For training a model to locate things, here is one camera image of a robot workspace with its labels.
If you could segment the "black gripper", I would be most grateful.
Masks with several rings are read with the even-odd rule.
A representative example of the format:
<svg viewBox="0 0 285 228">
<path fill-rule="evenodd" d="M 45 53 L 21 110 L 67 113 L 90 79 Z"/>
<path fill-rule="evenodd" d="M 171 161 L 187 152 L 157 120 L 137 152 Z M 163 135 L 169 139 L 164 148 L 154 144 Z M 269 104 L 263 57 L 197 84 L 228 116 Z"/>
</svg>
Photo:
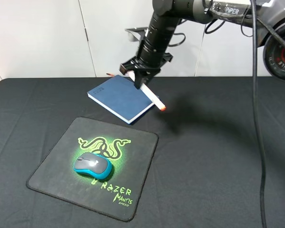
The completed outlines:
<svg viewBox="0 0 285 228">
<path fill-rule="evenodd" d="M 130 60 L 121 63 L 119 71 L 125 75 L 129 71 L 134 71 L 135 80 L 134 86 L 136 89 L 140 89 L 142 84 L 147 84 L 156 74 L 161 70 L 161 67 L 167 62 L 171 62 L 173 56 L 170 53 L 165 53 L 158 66 L 151 66 L 148 63 L 144 63 L 134 56 Z"/>
</svg>

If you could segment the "black robot base joint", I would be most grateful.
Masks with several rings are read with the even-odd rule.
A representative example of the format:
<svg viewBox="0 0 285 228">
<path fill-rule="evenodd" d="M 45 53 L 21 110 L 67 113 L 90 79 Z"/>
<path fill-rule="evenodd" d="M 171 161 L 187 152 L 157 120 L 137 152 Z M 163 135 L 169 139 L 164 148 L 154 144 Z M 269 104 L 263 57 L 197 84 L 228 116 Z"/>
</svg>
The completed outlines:
<svg viewBox="0 0 285 228">
<path fill-rule="evenodd" d="M 285 0 L 258 0 L 257 15 L 285 41 Z M 263 47 L 263 62 L 268 72 L 285 81 L 285 47 L 258 22 L 258 46 Z"/>
</svg>

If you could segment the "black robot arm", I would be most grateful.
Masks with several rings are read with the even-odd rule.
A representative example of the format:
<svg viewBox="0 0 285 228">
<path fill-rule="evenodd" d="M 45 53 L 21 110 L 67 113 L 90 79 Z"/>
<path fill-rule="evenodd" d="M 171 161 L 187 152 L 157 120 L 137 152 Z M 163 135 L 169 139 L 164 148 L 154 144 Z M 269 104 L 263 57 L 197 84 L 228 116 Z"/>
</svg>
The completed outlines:
<svg viewBox="0 0 285 228">
<path fill-rule="evenodd" d="M 137 89 L 172 60 L 166 49 L 182 19 L 200 24 L 220 19 L 252 27 L 257 49 L 265 38 L 257 18 L 272 27 L 285 18 L 285 0 L 154 0 L 152 6 L 154 12 L 136 55 L 120 65 L 122 74 L 134 75 Z"/>
</svg>

